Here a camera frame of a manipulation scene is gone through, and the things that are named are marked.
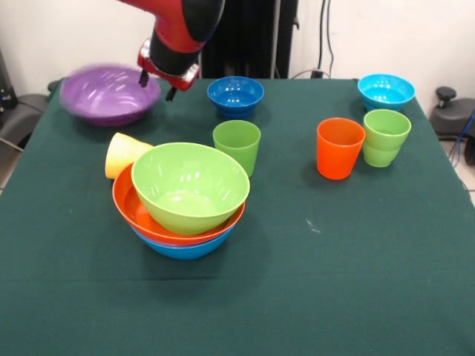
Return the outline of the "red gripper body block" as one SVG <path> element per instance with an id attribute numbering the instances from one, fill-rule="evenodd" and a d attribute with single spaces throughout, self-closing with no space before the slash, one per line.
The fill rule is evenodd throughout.
<path id="1" fill-rule="evenodd" d="M 149 76 L 156 75 L 160 78 L 166 80 L 172 87 L 175 87 L 177 90 L 187 91 L 191 85 L 194 83 L 195 79 L 200 74 L 200 66 L 198 63 L 194 63 L 184 74 L 179 76 L 172 76 L 166 74 L 162 70 L 159 70 L 151 60 L 151 40 L 146 39 L 138 53 L 137 64 L 145 69 Z"/>

